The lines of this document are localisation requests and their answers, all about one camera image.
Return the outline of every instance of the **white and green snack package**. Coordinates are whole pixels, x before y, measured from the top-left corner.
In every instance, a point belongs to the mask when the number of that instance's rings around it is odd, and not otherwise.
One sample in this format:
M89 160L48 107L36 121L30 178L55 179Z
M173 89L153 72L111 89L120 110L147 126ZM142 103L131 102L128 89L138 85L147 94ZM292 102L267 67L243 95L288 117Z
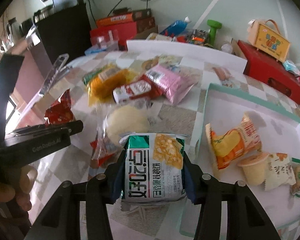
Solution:
M183 179L185 136L135 133L126 144L123 200L158 204L186 196Z

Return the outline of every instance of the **pink snack package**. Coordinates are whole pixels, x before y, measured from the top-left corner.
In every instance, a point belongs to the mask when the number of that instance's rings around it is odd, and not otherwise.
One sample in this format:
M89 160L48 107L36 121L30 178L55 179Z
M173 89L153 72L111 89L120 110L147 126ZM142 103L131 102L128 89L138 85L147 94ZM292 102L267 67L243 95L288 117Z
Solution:
M181 77L159 64L149 69L145 75L163 91L173 105L177 105L195 84L192 79Z

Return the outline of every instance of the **red snack package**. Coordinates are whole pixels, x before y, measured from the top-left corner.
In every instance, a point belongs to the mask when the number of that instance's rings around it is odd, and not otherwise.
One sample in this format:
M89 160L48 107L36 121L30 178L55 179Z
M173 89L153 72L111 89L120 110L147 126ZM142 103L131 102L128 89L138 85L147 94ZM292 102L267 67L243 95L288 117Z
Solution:
M133 100L141 97L154 99L158 96L161 96L162 93L163 91L156 87L154 83L143 74L138 81L114 89L113 97L116 103L120 103L126 100Z
M75 121L75 117L71 111L70 89L62 94L62 96L52 103L44 114L45 124L60 124Z

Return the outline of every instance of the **jelly cup lid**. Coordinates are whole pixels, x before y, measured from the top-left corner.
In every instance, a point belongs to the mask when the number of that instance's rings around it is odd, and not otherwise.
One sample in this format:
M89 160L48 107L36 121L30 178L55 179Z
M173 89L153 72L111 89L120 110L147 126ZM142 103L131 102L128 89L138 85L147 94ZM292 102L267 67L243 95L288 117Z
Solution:
M255 154L255 155L252 155L248 158L245 158L245 159L239 161L237 165L240 167L255 165L255 164L265 161L267 159L268 155L269 155L268 153Z

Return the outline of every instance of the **kettle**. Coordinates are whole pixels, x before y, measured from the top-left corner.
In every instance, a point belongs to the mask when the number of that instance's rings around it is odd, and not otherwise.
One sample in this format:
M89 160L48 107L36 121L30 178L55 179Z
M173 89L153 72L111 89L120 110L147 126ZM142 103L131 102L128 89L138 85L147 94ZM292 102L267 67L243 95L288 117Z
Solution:
M11 20L8 20L7 35L8 35L8 39L10 41L11 46L16 44L16 42L21 38L19 24L15 17Z

